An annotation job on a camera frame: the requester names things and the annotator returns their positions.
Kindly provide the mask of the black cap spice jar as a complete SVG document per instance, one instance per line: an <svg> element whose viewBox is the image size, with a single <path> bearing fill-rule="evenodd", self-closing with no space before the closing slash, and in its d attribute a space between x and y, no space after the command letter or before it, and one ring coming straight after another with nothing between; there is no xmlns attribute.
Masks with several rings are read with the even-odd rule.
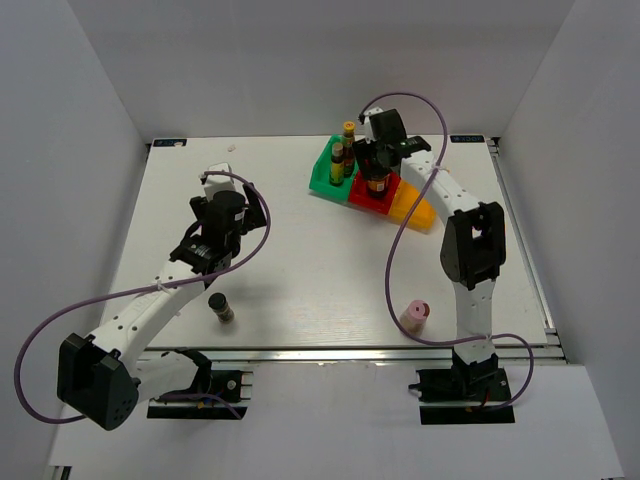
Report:
<svg viewBox="0 0 640 480"><path fill-rule="evenodd" d="M216 292L210 295L208 299L209 308L215 313L218 320L227 324L235 319L235 314L231 309L226 296L221 292Z"/></svg>

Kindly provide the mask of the yellow cap sauce bottle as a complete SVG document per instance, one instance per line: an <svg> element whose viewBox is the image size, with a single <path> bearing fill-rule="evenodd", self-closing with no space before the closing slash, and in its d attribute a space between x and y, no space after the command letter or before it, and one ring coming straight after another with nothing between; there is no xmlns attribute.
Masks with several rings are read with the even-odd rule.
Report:
<svg viewBox="0 0 640 480"><path fill-rule="evenodd" d="M356 125L352 121L347 121L343 124L341 141L343 145L344 178L350 178L355 168L355 154L353 150L355 127Z"/></svg>

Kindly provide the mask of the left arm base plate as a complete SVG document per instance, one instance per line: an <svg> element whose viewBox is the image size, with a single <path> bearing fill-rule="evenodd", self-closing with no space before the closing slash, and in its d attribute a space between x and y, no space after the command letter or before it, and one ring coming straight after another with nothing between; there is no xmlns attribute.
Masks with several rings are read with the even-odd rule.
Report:
<svg viewBox="0 0 640 480"><path fill-rule="evenodd" d="M146 418L152 420L239 421L252 398L254 371L239 363L214 362L208 387L171 392L150 400Z"/></svg>

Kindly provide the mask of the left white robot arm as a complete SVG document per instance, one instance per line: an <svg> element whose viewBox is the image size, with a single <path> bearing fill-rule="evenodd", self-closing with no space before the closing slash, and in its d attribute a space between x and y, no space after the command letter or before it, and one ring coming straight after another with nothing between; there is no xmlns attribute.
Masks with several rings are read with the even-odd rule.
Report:
<svg viewBox="0 0 640 480"><path fill-rule="evenodd" d="M219 276L238 267L242 236L270 228L264 199L250 182L243 190L194 197L196 217L154 282L110 321L61 344L57 396L107 431L151 399L211 397L211 362L201 352L174 348L145 361L150 342Z"/></svg>

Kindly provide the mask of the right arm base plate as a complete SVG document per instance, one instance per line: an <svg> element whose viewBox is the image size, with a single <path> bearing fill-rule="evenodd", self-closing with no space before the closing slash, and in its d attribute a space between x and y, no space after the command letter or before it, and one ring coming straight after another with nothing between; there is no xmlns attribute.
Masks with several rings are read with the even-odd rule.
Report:
<svg viewBox="0 0 640 480"><path fill-rule="evenodd" d="M427 426L504 425L515 423L512 406L495 409L511 399L506 372L497 374L469 395L458 391L450 369L417 370L408 386L419 401L420 422Z"/></svg>

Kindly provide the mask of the red lid jar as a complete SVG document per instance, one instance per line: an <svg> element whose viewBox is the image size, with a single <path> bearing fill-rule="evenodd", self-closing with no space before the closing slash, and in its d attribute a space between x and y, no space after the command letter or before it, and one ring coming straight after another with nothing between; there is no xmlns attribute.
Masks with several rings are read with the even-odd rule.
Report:
<svg viewBox="0 0 640 480"><path fill-rule="evenodd" d="M386 196L389 188L390 174L384 170L372 170L366 180L366 192L374 199L382 199Z"/></svg>

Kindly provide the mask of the small brown cap bottle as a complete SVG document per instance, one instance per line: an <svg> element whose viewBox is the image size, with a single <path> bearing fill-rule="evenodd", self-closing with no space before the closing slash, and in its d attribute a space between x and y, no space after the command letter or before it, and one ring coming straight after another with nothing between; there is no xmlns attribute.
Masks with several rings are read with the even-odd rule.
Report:
<svg viewBox="0 0 640 480"><path fill-rule="evenodd" d="M343 144L336 142L331 147L329 182L333 186L341 186L344 182Z"/></svg>

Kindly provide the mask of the pink cap spice bottle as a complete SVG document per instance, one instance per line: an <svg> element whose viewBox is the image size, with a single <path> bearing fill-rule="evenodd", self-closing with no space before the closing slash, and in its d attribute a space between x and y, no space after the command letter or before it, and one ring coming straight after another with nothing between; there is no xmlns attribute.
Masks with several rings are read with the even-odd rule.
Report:
<svg viewBox="0 0 640 480"><path fill-rule="evenodd" d="M414 300L401 313L399 323L409 334L420 337L429 315L429 305L423 300Z"/></svg>

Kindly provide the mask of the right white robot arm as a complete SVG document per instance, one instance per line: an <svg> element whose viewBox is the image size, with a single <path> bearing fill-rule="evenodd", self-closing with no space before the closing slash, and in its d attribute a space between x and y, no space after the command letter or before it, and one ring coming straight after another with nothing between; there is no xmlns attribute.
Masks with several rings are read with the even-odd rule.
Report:
<svg viewBox="0 0 640 480"><path fill-rule="evenodd" d="M498 370L491 340L492 296L506 260L504 210L463 188L441 167L441 156L420 136L408 136L395 109L374 107L359 115L364 138L354 144L363 177L394 173L420 192L444 225L440 263L456 301L450 388L472 399Z"/></svg>

